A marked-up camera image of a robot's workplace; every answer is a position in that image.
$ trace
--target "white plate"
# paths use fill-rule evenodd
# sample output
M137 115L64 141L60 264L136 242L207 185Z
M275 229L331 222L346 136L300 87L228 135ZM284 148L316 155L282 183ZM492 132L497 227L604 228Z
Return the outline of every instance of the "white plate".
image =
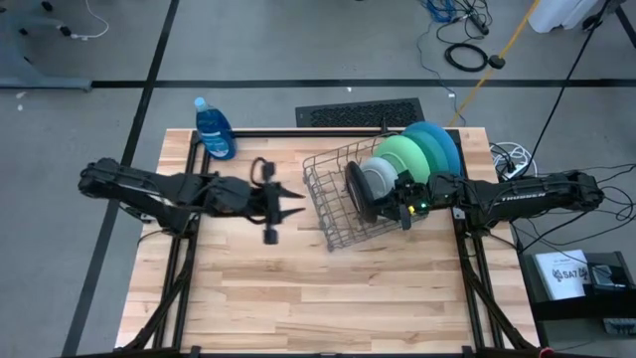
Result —
M373 157L362 163L360 169L365 174L374 199L386 196L396 186L398 172L386 159Z

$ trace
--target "power strip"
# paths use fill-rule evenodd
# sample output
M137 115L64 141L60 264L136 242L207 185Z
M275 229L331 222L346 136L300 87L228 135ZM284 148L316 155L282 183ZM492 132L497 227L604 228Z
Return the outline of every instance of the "power strip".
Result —
M524 168L527 166L528 166L528 163L519 163L515 166L515 170L513 170L511 173L504 173L503 177L506 178L506 180L510 180L514 178L515 175L519 174L519 172L524 170Z

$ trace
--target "bottle cap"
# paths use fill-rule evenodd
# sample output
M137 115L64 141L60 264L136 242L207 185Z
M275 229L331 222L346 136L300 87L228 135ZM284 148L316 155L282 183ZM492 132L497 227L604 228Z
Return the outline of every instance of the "bottle cap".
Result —
M206 110L208 108L208 104L206 103L205 99L197 97L197 99L195 99L195 107L199 111Z

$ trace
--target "white cable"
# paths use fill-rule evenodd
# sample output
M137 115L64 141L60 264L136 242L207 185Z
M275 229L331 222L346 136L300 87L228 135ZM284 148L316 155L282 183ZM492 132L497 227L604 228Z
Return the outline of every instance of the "white cable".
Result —
M497 148L497 146L500 146L504 150L506 150L508 154L510 155L511 160L513 160L513 162L515 161L514 159L523 159L520 163L516 163L516 169L514 171L514 174L519 173L521 171L520 168L524 168L527 165L530 165L530 158L532 158L533 155L530 151L524 148L523 145L515 143L515 142L500 142L500 143L495 143L495 145L491 145L490 150L492 151L493 148ZM508 151L506 146L514 147L514 148L511 151ZM497 166L501 160L505 160L505 157L506 157L505 154L493 155L493 163L495 164L495 166ZM537 168L537 161L533 159L532 164L533 164L533 168L535 169L535 175L537 175L539 173L539 170Z
M102 18L100 18L99 16L95 15L95 13L92 12L92 10L90 10L90 4L88 4L88 0L85 0L86 2L86 10L88 10L88 13L95 19L99 20L101 23L103 23L106 28L103 29L102 32L100 32L97 35L79 35L79 34L71 34L71 38L72 39L82 39L83 41L87 41L88 39L96 39L98 37L101 37L102 35L104 35L105 33L108 32L108 29L110 29L110 25L108 25L108 22Z

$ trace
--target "black floor grate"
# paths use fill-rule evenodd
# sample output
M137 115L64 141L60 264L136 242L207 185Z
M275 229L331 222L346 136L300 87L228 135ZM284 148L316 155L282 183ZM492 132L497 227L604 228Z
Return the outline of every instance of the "black floor grate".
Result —
M408 126L424 120L418 98L314 105L296 108L299 127Z

